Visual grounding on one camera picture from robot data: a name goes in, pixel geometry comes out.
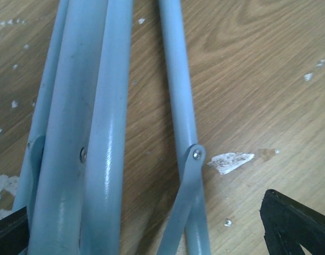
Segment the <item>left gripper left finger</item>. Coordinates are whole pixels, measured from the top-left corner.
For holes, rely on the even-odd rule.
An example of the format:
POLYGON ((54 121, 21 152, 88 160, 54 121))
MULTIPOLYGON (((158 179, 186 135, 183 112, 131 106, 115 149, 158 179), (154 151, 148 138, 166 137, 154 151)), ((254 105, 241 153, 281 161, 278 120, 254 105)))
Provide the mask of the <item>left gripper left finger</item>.
POLYGON ((0 220, 0 254, 19 254, 29 243, 27 208, 0 220))

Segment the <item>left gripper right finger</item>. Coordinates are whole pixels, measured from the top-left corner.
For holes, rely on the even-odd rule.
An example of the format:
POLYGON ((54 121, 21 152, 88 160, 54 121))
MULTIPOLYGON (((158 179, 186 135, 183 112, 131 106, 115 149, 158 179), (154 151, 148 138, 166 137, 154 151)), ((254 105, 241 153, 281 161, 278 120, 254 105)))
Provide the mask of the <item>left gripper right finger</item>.
POLYGON ((268 189, 260 216, 269 254, 325 254, 325 215, 268 189))

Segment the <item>light blue music stand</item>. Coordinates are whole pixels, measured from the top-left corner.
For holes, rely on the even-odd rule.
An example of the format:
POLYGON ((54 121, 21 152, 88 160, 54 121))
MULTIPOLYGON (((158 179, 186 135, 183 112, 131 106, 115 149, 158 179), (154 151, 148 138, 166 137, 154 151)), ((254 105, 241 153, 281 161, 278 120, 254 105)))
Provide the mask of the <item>light blue music stand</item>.
MULTIPOLYGON (((60 1, 13 209, 28 254, 118 254, 133 1, 60 1)), ((160 1, 180 187, 158 254, 210 254, 179 1, 160 1)))

